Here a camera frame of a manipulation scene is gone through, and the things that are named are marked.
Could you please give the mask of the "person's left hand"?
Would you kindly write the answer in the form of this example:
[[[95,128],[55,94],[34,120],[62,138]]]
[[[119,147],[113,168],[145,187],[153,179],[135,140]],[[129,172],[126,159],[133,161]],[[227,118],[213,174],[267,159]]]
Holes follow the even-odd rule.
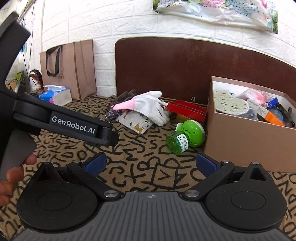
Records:
[[[6,172],[6,181],[0,183],[0,205],[5,206],[10,202],[10,197],[16,190],[18,183],[23,181],[23,164],[34,165],[37,162],[35,154],[30,154],[18,167],[13,167]]]

